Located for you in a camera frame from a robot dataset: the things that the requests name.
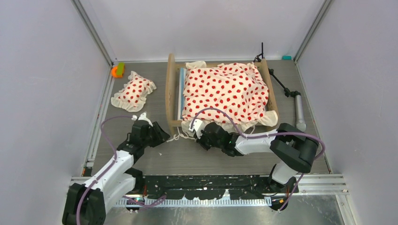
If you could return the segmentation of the strawberry print ruffled blanket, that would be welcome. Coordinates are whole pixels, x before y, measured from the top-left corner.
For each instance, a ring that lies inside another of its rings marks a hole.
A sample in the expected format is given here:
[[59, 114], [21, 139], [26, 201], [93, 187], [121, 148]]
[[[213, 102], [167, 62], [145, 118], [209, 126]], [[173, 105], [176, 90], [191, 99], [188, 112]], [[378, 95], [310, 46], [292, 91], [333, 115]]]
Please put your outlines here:
[[181, 127], [173, 139], [191, 136], [192, 120], [205, 124], [215, 122], [227, 131], [246, 131], [253, 126], [273, 129], [278, 118], [275, 111], [267, 111], [269, 88], [259, 70], [250, 63], [206, 64], [203, 61], [186, 63], [184, 107]]

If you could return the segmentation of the black tripod stand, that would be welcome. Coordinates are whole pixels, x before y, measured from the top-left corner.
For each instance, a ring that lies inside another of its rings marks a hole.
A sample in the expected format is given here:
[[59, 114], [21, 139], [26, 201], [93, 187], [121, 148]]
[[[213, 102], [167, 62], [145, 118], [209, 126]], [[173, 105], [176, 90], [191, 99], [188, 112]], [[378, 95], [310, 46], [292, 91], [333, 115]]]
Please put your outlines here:
[[254, 62], [265, 59], [279, 110], [279, 123], [289, 123], [300, 131], [311, 127], [311, 115], [304, 87], [293, 60], [271, 60], [265, 57], [264, 44], [256, 45]]

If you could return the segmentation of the wooden pet bed frame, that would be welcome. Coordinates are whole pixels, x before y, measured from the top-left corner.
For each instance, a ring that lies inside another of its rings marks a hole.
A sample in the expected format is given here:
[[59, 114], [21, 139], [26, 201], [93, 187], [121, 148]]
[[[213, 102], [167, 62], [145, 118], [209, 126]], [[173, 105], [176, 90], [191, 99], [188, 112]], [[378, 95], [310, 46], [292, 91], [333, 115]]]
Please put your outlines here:
[[[268, 65], [265, 59], [261, 62], [255, 62], [254, 65], [259, 70], [259, 73], [269, 88], [268, 103], [266, 105], [267, 111], [275, 111], [279, 118], [279, 110], [277, 107], [276, 97], [271, 81], [271, 76], [268, 71]], [[177, 128], [181, 127], [181, 120], [175, 119], [178, 100], [178, 86], [179, 86], [179, 69], [185, 67], [183, 63], [176, 63], [173, 53], [168, 55], [167, 74], [166, 74], [166, 88], [165, 88], [165, 106], [166, 106], [166, 119], [171, 134], [177, 133]]]

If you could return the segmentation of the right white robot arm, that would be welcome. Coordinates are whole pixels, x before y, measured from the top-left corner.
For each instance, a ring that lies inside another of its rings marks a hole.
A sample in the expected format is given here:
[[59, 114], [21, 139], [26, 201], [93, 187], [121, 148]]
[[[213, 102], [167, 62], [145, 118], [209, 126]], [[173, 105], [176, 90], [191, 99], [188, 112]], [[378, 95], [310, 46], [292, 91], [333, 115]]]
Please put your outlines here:
[[215, 122], [204, 124], [194, 120], [189, 125], [196, 142], [205, 150], [218, 148], [228, 156], [252, 153], [273, 153], [280, 162], [274, 165], [268, 178], [268, 187], [281, 192], [297, 173], [309, 173], [320, 145], [320, 140], [287, 123], [279, 128], [258, 134], [227, 132]]

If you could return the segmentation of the blue striped mattress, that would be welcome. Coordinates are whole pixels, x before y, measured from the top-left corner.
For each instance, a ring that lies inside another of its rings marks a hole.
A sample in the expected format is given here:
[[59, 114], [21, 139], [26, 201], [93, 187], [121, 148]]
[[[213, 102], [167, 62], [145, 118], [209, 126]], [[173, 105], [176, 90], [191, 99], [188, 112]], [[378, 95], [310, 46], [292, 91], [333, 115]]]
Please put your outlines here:
[[178, 87], [178, 106], [177, 106], [177, 118], [183, 120], [182, 113], [184, 107], [184, 82], [187, 69], [181, 67], [179, 69], [179, 87]]

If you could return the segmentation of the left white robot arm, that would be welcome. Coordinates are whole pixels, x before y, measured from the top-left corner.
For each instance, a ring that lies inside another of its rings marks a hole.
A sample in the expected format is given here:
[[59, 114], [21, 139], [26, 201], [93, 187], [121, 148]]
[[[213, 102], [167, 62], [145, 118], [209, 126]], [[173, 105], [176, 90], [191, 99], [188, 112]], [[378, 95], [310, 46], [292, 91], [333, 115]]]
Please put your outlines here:
[[157, 122], [150, 121], [145, 112], [131, 119], [131, 132], [118, 148], [112, 148], [111, 159], [88, 180], [70, 185], [62, 215], [64, 225], [102, 225], [107, 213], [125, 194], [143, 190], [143, 173], [133, 165], [145, 148], [165, 143], [170, 135]]

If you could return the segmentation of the strawberry print small pillow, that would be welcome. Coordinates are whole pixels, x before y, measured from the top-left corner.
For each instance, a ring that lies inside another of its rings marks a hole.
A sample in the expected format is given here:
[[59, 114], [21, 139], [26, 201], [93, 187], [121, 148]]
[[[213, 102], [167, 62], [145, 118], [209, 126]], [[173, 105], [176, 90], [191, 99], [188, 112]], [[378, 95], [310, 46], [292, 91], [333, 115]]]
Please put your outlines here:
[[146, 97], [157, 87], [152, 80], [142, 77], [135, 71], [131, 71], [128, 80], [123, 89], [110, 99], [111, 105], [131, 113], [139, 112], [146, 103]]

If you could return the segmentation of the teal small block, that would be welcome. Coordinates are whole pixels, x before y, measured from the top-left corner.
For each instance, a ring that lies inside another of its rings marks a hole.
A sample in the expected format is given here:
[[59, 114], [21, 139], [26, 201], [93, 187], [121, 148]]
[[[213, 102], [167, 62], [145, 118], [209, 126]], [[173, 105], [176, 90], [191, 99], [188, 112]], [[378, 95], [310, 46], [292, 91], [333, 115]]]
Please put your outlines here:
[[282, 60], [292, 60], [292, 56], [284, 55], [284, 56], [282, 56]]

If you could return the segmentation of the orange green toy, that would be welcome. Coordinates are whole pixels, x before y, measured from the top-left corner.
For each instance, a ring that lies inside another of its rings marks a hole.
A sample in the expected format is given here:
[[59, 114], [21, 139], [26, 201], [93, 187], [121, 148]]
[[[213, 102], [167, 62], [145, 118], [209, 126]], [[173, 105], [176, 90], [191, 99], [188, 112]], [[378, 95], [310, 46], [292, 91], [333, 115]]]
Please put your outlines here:
[[125, 72], [125, 63], [119, 62], [116, 66], [114, 66], [111, 70], [111, 76], [113, 78], [123, 78]]

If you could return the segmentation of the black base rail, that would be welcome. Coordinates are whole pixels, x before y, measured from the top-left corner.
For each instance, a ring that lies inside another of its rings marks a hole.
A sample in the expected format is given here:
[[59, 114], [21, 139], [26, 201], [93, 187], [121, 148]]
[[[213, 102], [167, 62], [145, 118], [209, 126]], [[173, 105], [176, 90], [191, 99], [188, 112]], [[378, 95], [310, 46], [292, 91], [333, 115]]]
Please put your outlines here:
[[338, 174], [291, 178], [272, 189], [266, 175], [143, 176], [122, 174], [114, 180], [80, 177], [72, 180], [65, 211], [100, 212], [112, 207], [226, 207], [268, 206], [283, 210], [295, 195], [347, 195]]

